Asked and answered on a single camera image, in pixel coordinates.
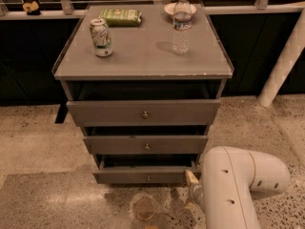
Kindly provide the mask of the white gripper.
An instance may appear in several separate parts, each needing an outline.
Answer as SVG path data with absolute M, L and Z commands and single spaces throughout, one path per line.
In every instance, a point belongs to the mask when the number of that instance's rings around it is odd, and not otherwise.
M 186 181 L 189 187 L 187 206 L 198 205 L 200 208 L 204 207 L 203 188 L 199 183 L 197 177 L 191 170 L 185 171 Z

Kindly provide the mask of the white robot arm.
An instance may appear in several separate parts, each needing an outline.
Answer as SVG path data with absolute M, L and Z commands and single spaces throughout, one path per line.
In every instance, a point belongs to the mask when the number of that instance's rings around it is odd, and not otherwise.
M 213 147 L 204 155 L 201 178 L 190 170 L 185 177 L 185 207 L 200 207 L 206 229 L 261 229 L 254 200 L 285 192 L 291 180 L 276 156 L 230 146 Z

